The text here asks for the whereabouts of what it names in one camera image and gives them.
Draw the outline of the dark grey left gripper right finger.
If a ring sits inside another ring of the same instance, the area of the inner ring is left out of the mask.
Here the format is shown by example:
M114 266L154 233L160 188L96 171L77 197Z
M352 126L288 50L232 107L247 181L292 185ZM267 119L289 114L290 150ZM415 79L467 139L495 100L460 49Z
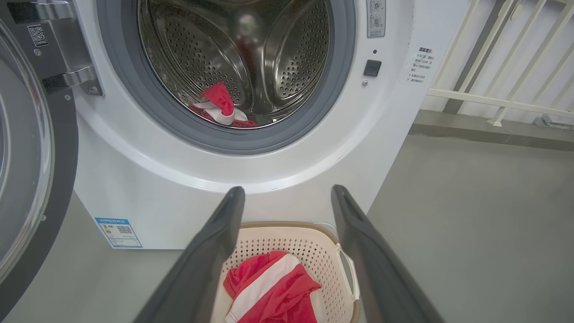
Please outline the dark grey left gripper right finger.
M369 323L442 323L443 317L342 185L331 203L343 252L353 262Z

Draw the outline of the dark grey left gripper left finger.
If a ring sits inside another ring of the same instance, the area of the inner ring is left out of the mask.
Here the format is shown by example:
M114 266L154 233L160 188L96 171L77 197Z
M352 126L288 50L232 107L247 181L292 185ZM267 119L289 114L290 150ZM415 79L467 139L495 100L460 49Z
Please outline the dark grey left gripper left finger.
M228 190L142 307L136 323L210 321L223 264L236 247L244 203L242 187Z

